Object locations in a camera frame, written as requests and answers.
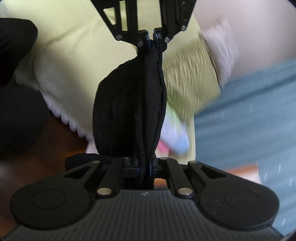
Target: metal bracket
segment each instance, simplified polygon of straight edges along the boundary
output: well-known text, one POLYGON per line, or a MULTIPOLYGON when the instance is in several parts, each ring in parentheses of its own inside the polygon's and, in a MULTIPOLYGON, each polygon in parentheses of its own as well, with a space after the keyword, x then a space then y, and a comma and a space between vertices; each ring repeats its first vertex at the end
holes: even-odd
MULTIPOLYGON (((143 47, 147 30, 138 30, 137 0, 91 0, 117 41, 143 47), (127 31, 122 30, 120 1, 126 2, 127 31), (112 24, 104 9, 114 8, 115 24, 112 24)), ((180 31, 187 29, 196 0, 159 0, 163 42, 170 42, 180 31)))

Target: black fabric bag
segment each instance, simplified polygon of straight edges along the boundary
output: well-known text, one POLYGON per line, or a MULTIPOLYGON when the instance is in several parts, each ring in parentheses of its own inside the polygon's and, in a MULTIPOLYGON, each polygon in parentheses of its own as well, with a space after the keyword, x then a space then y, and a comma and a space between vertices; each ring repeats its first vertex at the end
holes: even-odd
POLYGON ((98 153, 137 158, 142 183, 156 158, 165 107, 162 63, 152 43, 148 54, 120 65, 99 84, 93 112, 98 153))

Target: pink fabric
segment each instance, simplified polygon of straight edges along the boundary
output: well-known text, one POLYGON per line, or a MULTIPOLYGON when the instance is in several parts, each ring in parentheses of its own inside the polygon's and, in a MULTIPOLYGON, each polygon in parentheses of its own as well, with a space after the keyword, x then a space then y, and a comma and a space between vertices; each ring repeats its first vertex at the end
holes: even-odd
POLYGON ((169 147, 162 140, 159 140, 156 149, 161 153, 161 156, 168 156, 170 151, 169 147))

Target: light blue fabric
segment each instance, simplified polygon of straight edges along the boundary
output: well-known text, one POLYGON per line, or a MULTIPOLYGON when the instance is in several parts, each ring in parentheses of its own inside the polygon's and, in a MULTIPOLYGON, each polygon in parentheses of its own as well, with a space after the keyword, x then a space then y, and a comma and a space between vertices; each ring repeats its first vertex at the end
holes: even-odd
POLYGON ((274 227, 296 229, 296 58, 236 80, 194 119, 196 160, 227 169, 258 162, 280 199, 274 227))
POLYGON ((160 139, 177 155, 187 153, 190 148, 186 125, 181 122, 178 114, 168 102, 160 139))

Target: ribbed plastic surface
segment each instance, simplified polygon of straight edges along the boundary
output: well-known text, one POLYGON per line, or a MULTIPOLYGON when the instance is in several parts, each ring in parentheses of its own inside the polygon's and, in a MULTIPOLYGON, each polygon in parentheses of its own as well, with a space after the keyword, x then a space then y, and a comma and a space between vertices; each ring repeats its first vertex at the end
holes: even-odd
POLYGON ((98 200, 81 221, 54 231, 17 227, 6 241, 277 241, 271 227, 253 232, 222 228, 207 220, 192 200, 169 190, 121 190, 112 199, 98 200))

